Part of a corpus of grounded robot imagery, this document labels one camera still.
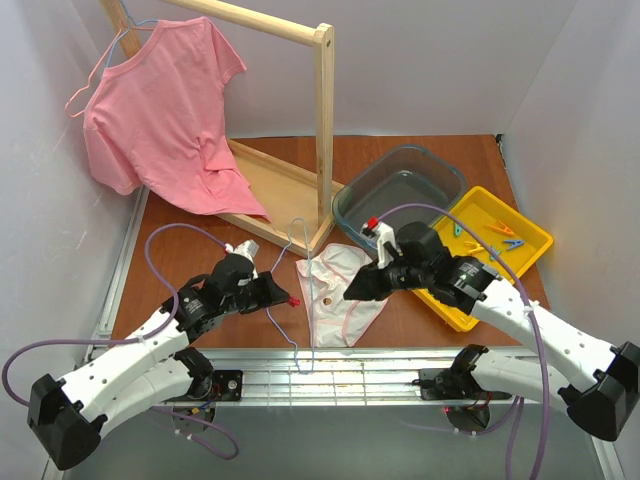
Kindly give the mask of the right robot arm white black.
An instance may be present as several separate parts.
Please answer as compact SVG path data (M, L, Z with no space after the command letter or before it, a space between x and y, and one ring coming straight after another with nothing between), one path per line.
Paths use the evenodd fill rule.
M473 256L454 255L423 222L399 230L376 218L364 237L377 257L361 267L347 300L382 301L396 291L427 290L438 302L487 323L538 356L536 362L469 345L450 367L420 381L433 397L519 396L563 411L583 431L615 441L639 402L639 348L614 346L526 300L515 284Z

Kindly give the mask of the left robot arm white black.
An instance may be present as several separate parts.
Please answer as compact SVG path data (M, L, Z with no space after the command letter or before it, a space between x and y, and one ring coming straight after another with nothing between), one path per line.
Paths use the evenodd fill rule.
M230 253L209 274L190 279L126 344L109 348L59 379L31 387L27 423L60 470L87 459L120 424L160 402L214 391L214 368L194 347L229 314L288 302L289 293L253 260Z

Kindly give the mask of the white pink-trimmed underwear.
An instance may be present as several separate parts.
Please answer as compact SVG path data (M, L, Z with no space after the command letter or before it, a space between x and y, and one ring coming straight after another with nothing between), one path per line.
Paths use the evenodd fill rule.
M352 301L343 294L358 270L371 262L364 250L330 243L296 271L316 348L353 347L380 315L384 301Z

